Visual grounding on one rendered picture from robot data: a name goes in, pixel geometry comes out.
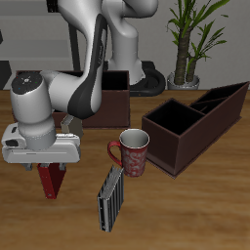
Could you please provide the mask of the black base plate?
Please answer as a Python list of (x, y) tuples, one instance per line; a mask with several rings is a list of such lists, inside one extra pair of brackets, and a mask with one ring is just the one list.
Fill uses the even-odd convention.
[(153, 97), (160, 95), (166, 86), (165, 77), (155, 69), (151, 61), (142, 61), (146, 75), (139, 83), (128, 85), (128, 75), (122, 71), (108, 71), (108, 62), (104, 63), (102, 80), (103, 90), (129, 90), (131, 97)]

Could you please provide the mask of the red patterned mug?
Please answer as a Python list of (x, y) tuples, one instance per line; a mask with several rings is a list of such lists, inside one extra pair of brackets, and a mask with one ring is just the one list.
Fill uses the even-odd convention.
[[(109, 157), (124, 169), (124, 174), (131, 178), (137, 178), (143, 174), (146, 167), (146, 154), (149, 144), (149, 135), (141, 129), (127, 129), (123, 131), (118, 141), (107, 144)], [(117, 146), (121, 158), (115, 157), (111, 148)]]

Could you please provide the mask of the dark brown desk caddy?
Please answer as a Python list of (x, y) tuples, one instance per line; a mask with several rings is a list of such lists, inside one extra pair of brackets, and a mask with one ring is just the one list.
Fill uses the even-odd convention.
[[(28, 84), (25, 80), (31, 73), (40, 70), (17, 71), (13, 82)], [(82, 71), (60, 71), (70, 75), (70, 78), (79, 78)], [(104, 71), (102, 78), (102, 103), (100, 109), (93, 116), (82, 121), (83, 129), (122, 129), (130, 128), (130, 89), (128, 71)], [(61, 128), (65, 112), (55, 110), (52, 114), (56, 128)]]
[(146, 160), (175, 178), (240, 119), (249, 84), (207, 91), (190, 105), (169, 99), (142, 117)]

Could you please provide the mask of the green pot plant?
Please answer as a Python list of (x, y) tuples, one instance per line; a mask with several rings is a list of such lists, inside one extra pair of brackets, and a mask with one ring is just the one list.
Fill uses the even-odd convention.
[(178, 51), (175, 71), (167, 77), (168, 90), (197, 90), (200, 83), (199, 77), (194, 74), (197, 62), (209, 59), (207, 52), (210, 49), (226, 43), (226, 40), (220, 40), (223, 27), (208, 37), (214, 21), (200, 26), (212, 13), (229, 2), (229, 0), (218, 0), (215, 3), (211, 1), (208, 0), (200, 10), (197, 10), (195, 8), (197, 0), (178, 0), (178, 12), (170, 9), (174, 18), (168, 21), (168, 25), (172, 23), (176, 27), (176, 31), (171, 30), (171, 32)]

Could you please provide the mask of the black striped book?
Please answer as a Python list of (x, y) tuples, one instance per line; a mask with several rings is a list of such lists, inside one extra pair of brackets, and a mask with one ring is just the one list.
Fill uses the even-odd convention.
[(124, 201), (124, 170), (111, 166), (97, 196), (100, 229), (111, 232)]

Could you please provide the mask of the grey-beige book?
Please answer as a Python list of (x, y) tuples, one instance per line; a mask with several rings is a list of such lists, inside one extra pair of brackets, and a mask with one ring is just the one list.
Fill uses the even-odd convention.
[(82, 121), (72, 115), (67, 115), (61, 122), (62, 132), (64, 134), (74, 134), (79, 138), (83, 137)]

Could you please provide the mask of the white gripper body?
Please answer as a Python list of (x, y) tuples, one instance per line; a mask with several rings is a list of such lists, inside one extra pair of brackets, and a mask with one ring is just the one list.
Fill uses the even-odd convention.
[(73, 134), (57, 134), (55, 142), (44, 150), (4, 146), (3, 158), (8, 163), (75, 163), (80, 160), (80, 139)]

